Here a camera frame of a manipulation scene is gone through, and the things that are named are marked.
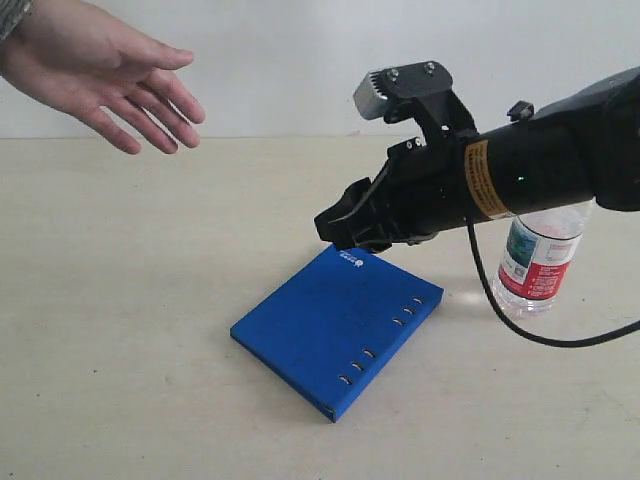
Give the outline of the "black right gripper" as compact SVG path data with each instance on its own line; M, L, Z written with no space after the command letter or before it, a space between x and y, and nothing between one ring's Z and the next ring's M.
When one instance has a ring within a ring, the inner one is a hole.
M488 222L482 182L467 161L476 149L487 150L486 139L468 132L440 146L390 147L376 175L349 185L341 205L314 218L319 238L336 249L387 250Z

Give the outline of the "grey sleeved person forearm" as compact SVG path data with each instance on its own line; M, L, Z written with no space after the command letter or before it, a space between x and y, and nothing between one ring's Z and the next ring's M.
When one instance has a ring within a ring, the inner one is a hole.
M27 15L33 0L0 0L0 40L4 41Z

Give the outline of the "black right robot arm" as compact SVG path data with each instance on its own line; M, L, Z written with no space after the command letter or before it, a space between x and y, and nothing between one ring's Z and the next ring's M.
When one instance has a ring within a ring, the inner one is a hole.
M593 200L639 208L639 71L630 68L545 107L516 102L480 132L439 62L376 69L354 92L359 114L413 120L421 136L391 146L374 178L315 217L340 250L381 252L467 224Z

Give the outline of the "bare person hand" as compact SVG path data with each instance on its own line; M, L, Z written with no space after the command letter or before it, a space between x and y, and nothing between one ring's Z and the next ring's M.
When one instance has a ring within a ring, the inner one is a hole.
M118 119L164 154L200 145L204 107L176 74L193 61L86 1L33 1L1 41L2 80L129 155L141 144Z

